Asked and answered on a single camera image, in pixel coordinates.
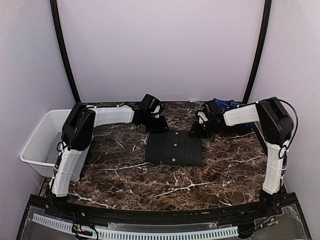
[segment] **black frame pole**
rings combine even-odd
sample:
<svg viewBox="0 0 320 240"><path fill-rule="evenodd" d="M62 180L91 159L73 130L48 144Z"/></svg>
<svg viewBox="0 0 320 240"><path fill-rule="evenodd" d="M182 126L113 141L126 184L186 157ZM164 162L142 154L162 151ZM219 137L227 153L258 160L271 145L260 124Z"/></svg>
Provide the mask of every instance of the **black frame pole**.
<svg viewBox="0 0 320 240"><path fill-rule="evenodd" d="M265 0L264 1L264 9L263 9L263 16L262 16L262 23L261 23L261 28L260 28L260 34L259 34L259 39L258 39L258 44L256 46L256 51L255 51L255 56L252 64L252 69L249 77L248 84L245 89L245 93L243 96L242 103L247 104L252 92L252 89L255 84L259 64L260 64L260 59L262 55L262 51L264 49L264 44L266 40L266 35L267 35L267 29L268 29L268 23L269 23L269 16L270 16L270 11L271 11L271 2L272 0Z"/></svg>
<svg viewBox="0 0 320 240"><path fill-rule="evenodd" d="M264 1L264 10L263 10L263 16L262 16L262 23L261 23L261 28L260 28L260 34L259 34L259 39L255 51L255 56L252 64L252 69L250 73L250 77L245 89L245 93L243 96L242 102L244 104L247 104L252 92L252 89L254 87L255 79L257 76L264 44L265 44L265 39L266 39L266 34L267 34L267 29L268 29L268 23L269 23L269 17L270 17L270 11L271 11L271 3L272 0L265 0ZM51 4L51 12L52 12L52 18L53 18L53 23L54 23L54 28L55 28L55 33L56 33L56 38L58 41L58 45L60 48L60 54L61 58L63 61L64 69L69 81L69 85L73 94L73 98L76 102L81 102L80 95L77 89L77 85L72 73L71 65L69 62L68 54L67 54L67 49L66 49L66 44L64 41L64 36L62 32L62 27L61 27L61 22L60 22L60 17L59 17L59 9L58 9L58 3L57 0L50 0Z"/></svg>
<svg viewBox="0 0 320 240"><path fill-rule="evenodd" d="M71 70L71 66L70 66L70 62L69 62L69 58L68 58L68 54L67 54L64 35L62 32L62 28L61 28L57 0L50 0L50 5L51 5L53 24L54 24L54 28L55 28L55 34L56 34L56 38L58 40L61 58L63 61L66 76L67 76L69 84L70 84L72 95L73 95L75 102L81 102L80 95L79 95L79 92L77 89L77 85L76 85L74 75Z"/></svg>

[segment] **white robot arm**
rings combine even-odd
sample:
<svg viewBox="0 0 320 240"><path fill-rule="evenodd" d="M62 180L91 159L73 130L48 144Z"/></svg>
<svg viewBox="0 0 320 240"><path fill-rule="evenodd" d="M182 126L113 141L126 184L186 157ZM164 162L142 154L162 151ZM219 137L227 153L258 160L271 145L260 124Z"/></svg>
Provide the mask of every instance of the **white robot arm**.
<svg viewBox="0 0 320 240"><path fill-rule="evenodd" d="M95 107L76 103L62 128L62 141L57 147L60 152L49 184L56 197L68 195L70 181L78 181L93 136L93 129L100 125L133 123L145 125L146 131L162 133L168 125L160 116L164 106L155 97L147 94L141 102L118 107Z"/></svg>
<svg viewBox="0 0 320 240"><path fill-rule="evenodd" d="M292 141L294 128L294 123L281 102L285 101L273 97L221 112L216 102L211 100L204 103L202 110L197 112L198 122L195 122L190 130L190 134L195 137L207 138L222 132L226 127L260 123L267 146L267 163L258 211L265 216L281 201L281 187L287 168L287 150Z"/></svg>

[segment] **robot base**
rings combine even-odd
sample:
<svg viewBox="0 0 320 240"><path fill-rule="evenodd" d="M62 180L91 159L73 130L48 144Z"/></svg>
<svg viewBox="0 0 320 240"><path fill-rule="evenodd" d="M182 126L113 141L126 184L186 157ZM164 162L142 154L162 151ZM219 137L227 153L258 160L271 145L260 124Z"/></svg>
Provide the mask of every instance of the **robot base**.
<svg viewBox="0 0 320 240"><path fill-rule="evenodd" d="M261 217L268 217L275 212L275 209L281 203L282 194L281 189L270 195L269 193L265 192L264 190L260 190L259 195L259 206L257 209L257 214Z"/></svg>

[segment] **white plastic bin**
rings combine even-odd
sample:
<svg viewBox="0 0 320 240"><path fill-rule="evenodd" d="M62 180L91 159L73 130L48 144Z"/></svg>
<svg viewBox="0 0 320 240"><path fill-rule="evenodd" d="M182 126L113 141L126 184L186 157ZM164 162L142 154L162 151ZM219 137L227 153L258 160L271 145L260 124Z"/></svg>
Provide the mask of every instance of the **white plastic bin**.
<svg viewBox="0 0 320 240"><path fill-rule="evenodd" d="M41 176L46 178L53 176L55 164L44 161L58 132L62 131L70 111L71 109L60 109L47 112L20 154L21 161L28 163Z"/></svg>

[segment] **gray wall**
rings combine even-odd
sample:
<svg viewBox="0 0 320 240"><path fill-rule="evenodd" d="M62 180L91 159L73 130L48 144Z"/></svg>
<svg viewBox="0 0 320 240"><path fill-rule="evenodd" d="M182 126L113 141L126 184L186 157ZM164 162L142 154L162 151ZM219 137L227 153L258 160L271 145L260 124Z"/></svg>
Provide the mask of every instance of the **gray wall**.
<svg viewBox="0 0 320 240"><path fill-rule="evenodd" d="M264 0L59 0L83 102L241 101Z"/></svg>
<svg viewBox="0 0 320 240"><path fill-rule="evenodd" d="M285 184L320 239L320 1L275 0L251 101L277 96L299 115Z"/></svg>
<svg viewBox="0 0 320 240"><path fill-rule="evenodd" d="M49 0L0 4L0 239L16 239L30 193L42 177L19 154L44 114L73 98Z"/></svg>

